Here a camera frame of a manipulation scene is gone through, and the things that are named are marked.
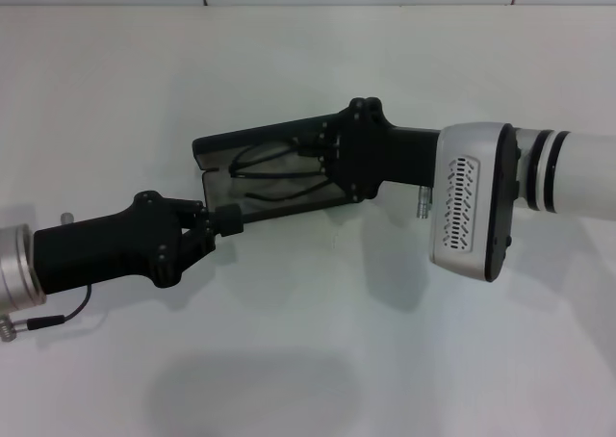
wire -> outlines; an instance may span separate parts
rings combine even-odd
[[[306,194],[316,192],[317,190],[320,190],[320,189],[322,189],[324,187],[327,187],[331,183],[333,183],[333,180],[327,179],[324,182],[320,182],[319,184],[314,185],[312,187],[309,187],[309,188],[307,188],[305,190],[302,190],[300,192],[289,194],[287,196],[280,196],[280,197],[277,197],[277,198],[273,197],[273,196],[263,196],[263,195],[257,194],[257,193],[246,193],[244,196],[246,198],[260,199],[261,201],[268,201],[270,203],[277,203],[279,201],[288,201],[290,199],[296,199],[296,198],[299,198],[299,197],[304,196]]]
[[[64,322],[73,320],[76,316],[78,316],[79,313],[82,310],[84,310],[84,308],[88,305],[88,302],[90,302],[91,296],[92,296],[92,285],[88,285],[88,292],[86,293],[86,298],[81,304],[79,304],[79,307],[77,307],[70,314],[64,317]]]
[[[251,145],[245,148],[244,150],[242,150],[240,153],[238,153],[233,158],[233,161],[229,165],[229,175],[232,178],[240,178],[240,179],[270,179],[270,180],[271,179],[273,180],[303,179],[303,178],[316,177],[316,176],[323,175],[323,173],[320,170],[306,171],[306,172],[244,172],[244,171],[239,171],[239,169],[242,169],[242,168],[254,167],[262,163],[265,163],[267,161],[276,160],[278,158],[282,158],[283,156],[296,153],[299,149],[299,146],[297,145],[297,142],[295,140],[293,139],[283,140],[283,141],[279,141],[279,143],[286,144],[287,148],[277,153],[263,156],[261,158],[257,158],[251,161],[241,161],[242,157],[245,156],[246,153],[250,152],[251,150],[254,150],[255,148],[258,148],[264,145],[265,143],[267,142]],[[316,192],[317,190],[320,190],[323,187],[326,187],[327,185],[331,183],[332,183],[331,180],[326,179],[325,181],[320,182],[317,185],[314,185],[307,189],[304,189],[299,192],[292,193],[286,196],[280,196],[280,197],[265,196],[265,195],[253,193],[253,192],[247,192],[244,194],[244,196],[246,198],[258,199],[260,201],[267,201],[267,202],[272,202],[272,203],[279,202],[279,201],[288,201],[290,199],[296,199],[306,194]]]
[[[16,321],[15,325],[25,324],[28,331],[34,331],[36,329],[48,328],[50,326],[57,326],[59,324],[64,324],[67,321],[73,320],[79,313],[84,310],[88,302],[90,302],[90,298],[92,296],[92,285],[88,285],[88,291],[86,292],[86,298],[84,301],[79,304],[75,310],[73,310],[68,315],[52,315],[50,317],[38,317],[35,319],[28,319],[23,321]]]

